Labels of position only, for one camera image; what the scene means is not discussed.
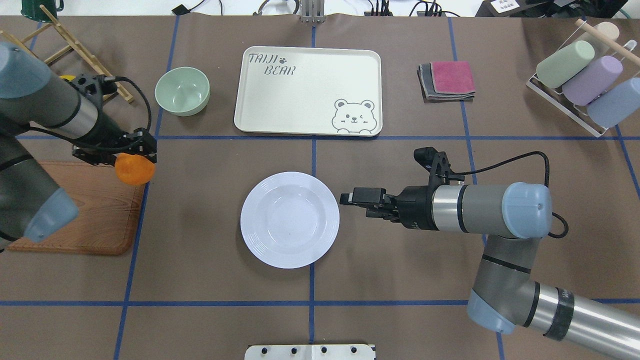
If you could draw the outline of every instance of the gray towel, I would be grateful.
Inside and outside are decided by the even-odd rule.
[[[439,100],[439,101],[458,101],[458,100],[471,100],[474,98],[476,92],[470,92],[467,94],[441,94],[436,92],[433,88],[433,78],[431,77],[431,63],[425,63],[418,65],[418,75],[420,77],[420,85],[427,97],[427,100]]]

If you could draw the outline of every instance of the pink towel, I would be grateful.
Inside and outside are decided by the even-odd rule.
[[[434,61],[431,75],[433,88],[440,94],[469,94],[476,90],[467,61]]]

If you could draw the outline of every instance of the white mounting plate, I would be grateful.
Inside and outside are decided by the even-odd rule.
[[[376,346],[351,345],[254,345],[244,353],[244,360],[376,360]]]
[[[381,105],[374,51],[252,46],[243,54],[234,124],[256,133],[374,136]]]

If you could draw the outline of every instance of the blue tape line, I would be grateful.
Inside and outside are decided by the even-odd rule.
[[[15,137],[18,140],[58,140],[53,135],[18,135]]]
[[[640,304],[639,298],[592,299],[602,304]],[[314,300],[315,306],[466,306],[467,300]],[[79,300],[0,300],[0,306],[68,307],[275,307],[309,306],[307,300],[273,301],[79,301]]]
[[[122,345],[122,334],[124,333],[124,325],[127,321],[127,307],[129,297],[131,295],[131,284],[133,283],[133,273],[136,269],[136,260],[138,258],[138,246],[140,244],[140,234],[142,233],[142,221],[145,218],[145,210],[147,208],[147,196],[149,194],[149,183],[145,185],[145,191],[142,195],[142,204],[140,206],[140,218],[138,219],[138,229],[136,238],[133,242],[133,250],[131,252],[131,263],[129,264],[129,275],[127,276],[127,287],[124,292],[124,305],[122,306],[122,314],[120,315],[120,325],[118,327],[118,337],[116,339],[116,348],[113,352],[113,359],[120,357],[120,346]]]
[[[383,136],[332,136],[332,135],[282,135],[282,136],[266,136],[266,135],[156,135],[158,140],[466,140],[465,135],[383,135]],[[19,140],[55,140],[58,139],[52,135],[18,135]],[[591,136],[508,136],[508,135],[470,135],[471,140],[625,140],[638,141],[640,136],[601,136],[595,138]]]
[[[449,23],[449,38],[451,38],[451,50],[453,51],[453,61],[458,61],[458,52],[456,51],[456,39],[453,35],[453,23],[451,22],[450,17],[447,17],[447,22]]]
[[[158,135],[158,140],[311,140],[311,136]]]
[[[468,300],[316,300],[315,306],[466,306]]]
[[[640,299],[593,299],[603,304],[640,304]]]
[[[311,139],[311,176],[316,176],[316,163],[317,163],[317,142],[314,137]]]
[[[638,186],[638,179],[636,177],[636,171],[634,170],[633,164],[631,164],[631,158],[629,158],[629,153],[627,151],[627,146],[625,145],[625,141],[622,137],[622,131],[620,131],[620,126],[616,125],[616,130],[618,135],[618,141],[620,142],[620,147],[622,148],[622,153],[625,155],[625,161],[627,162],[627,167],[629,168],[629,172],[631,173],[631,180],[634,182],[634,186],[636,187],[636,195],[640,199],[640,186]]]
[[[113,351],[113,360],[118,360],[120,357],[120,347],[122,346],[122,335],[124,334],[124,323],[127,319],[127,306],[122,307],[122,313],[120,314],[120,325],[118,326],[118,337],[116,338],[116,349]]]
[[[311,47],[316,47],[316,27],[311,27]],[[311,136],[311,176],[316,176],[317,163],[317,139]],[[309,343],[313,344],[316,338],[316,264],[309,265]]]
[[[36,27],[36,30],[40,29],[41,27],[42,27],[42,23],[41,23],[41,22],[38,22],[38,26]],[[34,36],[34,37],[31,39],[31,44],[29,44],[29,50],[30,50],[31,52],[33,52],[33,48],[36,46],[36,39],[37,39],[37,38],[38,38],[38,35]]]
[[[453,23],[451,22],[451,18],[447,18],[447,22],[449,23],[449,37],[451,38],[451,51],[453,53],[453,61],[458,61],[458,52],[456,51],[456,37],[453,33]],[[467,155],[469,156],[469,167],[471,171],[476,171],[476,161],[474,159],[474,150],[471,146],[471,134],[469,132],[469,121],[467,119],[467,109],[465,107],[465,102],[460,101],[460,113],[462,115],[462,124],[465,128],[465,141],[467,142]],[[514,136],[495,136],[499,138],[513,138]],[[483,136],[474,136],[474,138],[483,138]],[[475,174],[471,174],[471,179],[473,180],[473,184],[478,184],[478,178]],[[486,246],[486,235],[482,235],[482,243]]]
[[[316,264],[309,265],[309,343],[316,338]]]
[[[246,307],[309,306],[306,300],[275,301],[129,301],[129,307]]]
[[[133,251],[131,253],[131,264],[129,265],[129,276],[127,278],[127,288],[124,293],[125,302],[129,301],[131,295],[131,284],[133,283],[133,273],[136,269],[136,260],[138,258],[138,246],[140,245],[140,234],[142,233],[142,221],[145,218],[145,209],[147,208],[147,197],[149,194],[149,183],[145,185],[145,191],[142,195],[142,205],[140,206],[140,219],[138,220],[138,229],[136,230],[136,238],[133,242]]]
[[[178,37],[178,26],[179,25],[180,25],[180,17],[176,16],[175,17],[175,23],[173,24],[173,36],[171,37],[171,47],[169,48],[169,60],[167,60],[167,62],[166,62],[166,72],[171,70],[171,64],[173,63],[173,51],[175,50],[175,39]],[[164,109],[162,109],[162,107],[160,107],[158,109],[158,117],[157,117],[157,121],[156,121],[156,131],[154,133],[156,138],[160,134],[160,125],[162,124],[162,115],[163,115],[163,113],[164,113]]]
[[[500,360],[504,360],[504,347],[502,346],[502,334],[499,332],[496,332],[495,339],[498,341],[498,355],[500,355]]]
[[[123,306],[122,301],[0,300],[0,306]]]
[[[470,135],[471,140],[617,140],[618,136],[500,136]]]

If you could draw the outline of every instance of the blue joint cap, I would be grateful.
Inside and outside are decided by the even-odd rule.
[[[542,184],[509,185],[502,196],[502,218],[518,238],[544,238],[553,219],[549,189]]]
[[[0,42],[0,99],[16,99],[42,89],[51,70],[17,45]]]
[[[70,223],[78,213],[74,201],[63,188],[59,188],[40,206],[24,230],[24,236],[39,243]]]
[[[471,296],[469,296],[467,314],[481,327],[501,334],[511,334],[516,327],[514,323],[487,304],[473,289],[471,289]]]

